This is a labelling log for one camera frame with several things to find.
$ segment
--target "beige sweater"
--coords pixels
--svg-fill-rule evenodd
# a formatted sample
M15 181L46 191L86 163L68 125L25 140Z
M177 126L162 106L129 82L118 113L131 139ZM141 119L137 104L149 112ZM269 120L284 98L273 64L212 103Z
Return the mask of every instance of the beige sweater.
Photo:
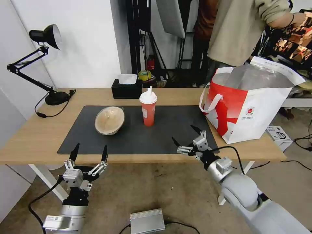
M288 0L219 0L208 56L232 66L243 65L267 23L290 11Z

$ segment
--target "lamp base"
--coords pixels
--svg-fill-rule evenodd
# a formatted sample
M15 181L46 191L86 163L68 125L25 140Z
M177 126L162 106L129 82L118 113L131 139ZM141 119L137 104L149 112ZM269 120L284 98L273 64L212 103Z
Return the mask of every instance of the lamp base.
M65 92L50 92L45 98L45 103L49 106L55 106L67 102L69 96Z

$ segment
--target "tissue box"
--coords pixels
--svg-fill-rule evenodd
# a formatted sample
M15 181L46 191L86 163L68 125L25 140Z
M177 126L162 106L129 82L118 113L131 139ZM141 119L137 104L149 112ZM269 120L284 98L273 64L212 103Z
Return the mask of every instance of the tissue box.
M116 79L111 86L114 99L126 98L126 99L139 99L142 94L142 81L136 80L135 84L119 84Z
M282 151L285 151L293 142L280 126L268 126L267 132Z

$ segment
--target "black desk mat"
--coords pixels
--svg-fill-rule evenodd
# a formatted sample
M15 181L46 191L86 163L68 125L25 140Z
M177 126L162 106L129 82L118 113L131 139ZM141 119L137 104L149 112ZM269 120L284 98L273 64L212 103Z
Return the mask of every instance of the black desk mat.
M191 124L206 130L209 146L217 147L198 106L156 106L152 127L144 125L141 106L120 106L124 109L125 122L110 136L99 134L94 127L97 114L105 107L84 106L58 153L70 154L80 142L79 154L102 154L105 145L108 154L176 154L171 137L187 146L198 136Z

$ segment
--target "black tissue box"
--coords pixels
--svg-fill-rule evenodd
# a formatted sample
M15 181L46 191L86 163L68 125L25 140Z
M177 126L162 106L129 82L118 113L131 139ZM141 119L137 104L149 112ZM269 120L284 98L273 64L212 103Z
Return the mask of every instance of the black tissue box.
M119 84L119 80L115 80L111 86L114 99L127 98L139 99L142 94L142 81L136 80L135 84Z

